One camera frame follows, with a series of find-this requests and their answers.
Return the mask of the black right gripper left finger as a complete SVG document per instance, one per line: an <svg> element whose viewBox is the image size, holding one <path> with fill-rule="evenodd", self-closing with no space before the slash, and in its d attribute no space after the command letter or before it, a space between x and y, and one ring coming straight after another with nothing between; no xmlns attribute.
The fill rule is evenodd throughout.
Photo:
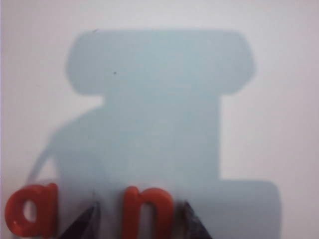
<svg viewBox="0 0 319 239"><path fill-rule="evenodd" d="M59 239L98 239L100 231L100 203L89 208L58 237Z"/></svg>

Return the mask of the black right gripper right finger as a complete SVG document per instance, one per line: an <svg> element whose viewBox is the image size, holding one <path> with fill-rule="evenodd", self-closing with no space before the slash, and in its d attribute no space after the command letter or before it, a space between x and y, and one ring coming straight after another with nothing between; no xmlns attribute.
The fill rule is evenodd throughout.
<svg viewBox="0 0 319 239"><path fill-rule="evenodd" d="M188 201L180 202L174 218L175 239L212 239Z"/></svg>

